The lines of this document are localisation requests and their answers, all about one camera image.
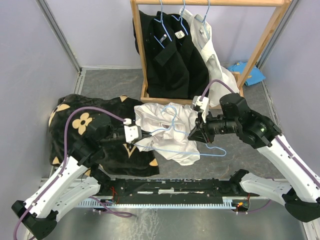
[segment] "gray floor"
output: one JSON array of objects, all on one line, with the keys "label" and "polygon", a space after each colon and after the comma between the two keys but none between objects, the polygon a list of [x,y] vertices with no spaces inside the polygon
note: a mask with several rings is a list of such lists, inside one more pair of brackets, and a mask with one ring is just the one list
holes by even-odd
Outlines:
[{"label": "gray floor", "polygon": [[[252,209],[266,204],[251,200]],[[303,225],[273,202],[236,215],[219,209],[117,209],[137,217],[120,218],[74,208],[46,240],[307,240]]]},{"label": "gray floor", "polygon": [[[143,75],[141,69],[87,70],[81,94],[90,98],[106,100],[121,95],[140,99],[142,83]],[[250,108],[268,117],[271,116],[261,83],[249,87],[245,86],[244,97]],[[213,110],[212,113],[216,115],[221,111]],[[239,169],[246,169],[260,177],[283,178],[271,162],[251,146],[242,143],[233,134],[217,135],[214,145],[224,148],[227,151],[227,155],[225,157],[202,156],[200,160],[191,166],[181,166],[173,160],[166,160],[155,152],[160,175],[153,176],[153,178],[228,179],[230,175]],[[215,150],[207,149],[202,143],[198,143],[197,146],[201,153],[218,153]]]}]

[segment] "black garment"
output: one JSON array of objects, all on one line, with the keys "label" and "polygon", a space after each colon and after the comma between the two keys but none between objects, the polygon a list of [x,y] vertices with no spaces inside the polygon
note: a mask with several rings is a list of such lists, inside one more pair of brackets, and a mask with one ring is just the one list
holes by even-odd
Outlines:
[{"label": "black garment", "polygon": [[[176,38],[169,23],[163,19],[169,37],[160,20],[160,16],[150,16],[140,11],[142,37],[146,58],[147,92],[152,98],[188,99],[189,72],[176,48]],[[135,47],[139,53],[136,32]]]},{"label": "black garment", "polygon": [[188,22],[184,18],[182,18],[182,24],[185,28],[184,29],[181,26],[181,21],[180,20],[177,21],[172,16],[175,16],[177,19],[180,18],[179,14],[163,13],[163,18],[169,22],[171,29],[175,33],[179,33],[180,31],[184,33],[184,36],[182,35],[183,37],[180,36],[181,38],[178,38],[177,36],[175,36],[176,37],[175,45],[183,59],[183,62],[186,68],[189,71],[188,96],[190,99],[193,99],[194,96],[202,95],[204,89],[209,84],[209,71],[204,60],[201,57],[200,52],[197,50],[194,43],[192,42],[192,37],[191,37],[190,27],[188,25]]},{"label": "black garment", "polygon": [[[81,107],[98,107],[108,110],[121,118],[136,119],[134,107],[142,102],[127,96],[116,97],[111,100],[89,98],[77,94],[70,94],[58,100],[49,120],[49,133],[52,137],[50,164],[59,166],[64,159],[64,131],[68,117]],[[84,110],[76,113],[68,126],[67,149],[86,134],[87,126],[101,113],[95,110]],[[115,128],[122,122],[111,117]],[[97,163],[109,174],[132,175],[149,177],[159,174],[159,167],[153,151],[140,152],[136,146],[128,149],[126,144],[109,144],[100,142],[104,156]]]}]

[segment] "white garment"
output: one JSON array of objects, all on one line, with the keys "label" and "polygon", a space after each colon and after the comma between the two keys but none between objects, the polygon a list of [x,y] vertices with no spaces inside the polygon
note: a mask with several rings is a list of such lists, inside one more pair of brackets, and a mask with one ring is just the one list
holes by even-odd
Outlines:
[{"label": "white garment", "polygon": [[189,105],[183,106],[176,103],[169,103],[166,106],[173,106],[177,112],[174,119],[174,127],[172,126],[169,130],[164,129],[168,129],[172,125],[173,118],[176,114],[174,108],[168,107],[164,109],[165,106],[158,103],[145,103],[134,107],[135,124],[140,126],[142,130],[153,132],[162,129],[153,132],[152,137],[147,137],[137,142],[137,148],[140,151],[145,152],[155,149],[155,151],[167,160],[174,160],[183,166],[192,165],[195,161],[200,159],[200,155],[196,142],[189,141],[187,134],[195,127],[198,114],[196,111],[192,110]]},{"label": "white garment", "polygon": [[[203,21],[204,18],[201,15],[192,15],[192,13],[186,9],[183,11],[182,17],[188,22],[190,26],[192,42],[200,52],[202,59],[205,62],[206,67],[208,68],[210,80],[221,80],[226,85],[228,85],[235,93],[239,93],[235,77],[230,71],[220,65],[218,56],[212,43],[212,29],[209,23],[205,21],[205,23],[203,24],[201,21]],[[210,37],[209,39],[207,37],[204,25]],[[210,106],[215,107],[219,105],[220,98],[229,93],[230,91],[219,82],[213,83],[210,87],[208,95],[210,99]]]}]

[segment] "wooden clothing rack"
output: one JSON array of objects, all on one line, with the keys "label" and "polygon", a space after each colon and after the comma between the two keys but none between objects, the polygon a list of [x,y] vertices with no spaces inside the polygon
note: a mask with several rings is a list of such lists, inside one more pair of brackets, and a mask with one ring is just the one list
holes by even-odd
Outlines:
[{"label": "wooden clothing rack", "polygon": [[[136,40],[138,44],[138,49],[140,53],[142,72],[143,72],[143,85],[141,91],[140,100],[143,103],[159,103],[159,104],[169,104],[176,103],[181,105],[190,105],[192,100],[190,99],[173,99],[173,98],[154,98],[149,97],[147,93],[148,81],[147,81],[147,64],[145,47],[143,42],[143,35],[141,29],[141,21],[139,14],[139,5],[160,5],[160,0],[130,0],[132,8],[132,16],[136,34]],[[291,0],[210,0],[210,6],[235,6],[235,7],[275,7],[275,10],[267,23],[259,42],[257,43],[251,57],[249,58],[246,67],[242,74],[239,72],[233,72],[237,86],[240,90],[240,95],[243,96],[243,85],[248,78],[251,70],[255,66],[258,58],[265,49],[269,39],[273,35],[275,29],[283,18],[284,14],[289,7]],[[184,5],[183,0],[162,0],[163,5]],[[208,5],[208,0],[185,0],[185,5]]]}]

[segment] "blue cloth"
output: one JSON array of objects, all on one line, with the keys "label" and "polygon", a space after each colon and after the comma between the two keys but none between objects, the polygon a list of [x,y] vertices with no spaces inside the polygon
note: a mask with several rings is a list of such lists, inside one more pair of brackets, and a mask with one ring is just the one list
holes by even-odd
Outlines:
[{"label": "blue cloth", "polygon": [[[237,64],[228,67],[230,72],[242,72],[244,71],[247,63],[239,61]],[[253,67],[252,71],[250,72],[248,78],[245,81],[245,85],[250,86],[253,84],[260,83],[262,80],[266,79],[266,77],[262,74],[262,72],[256,66]]]}]

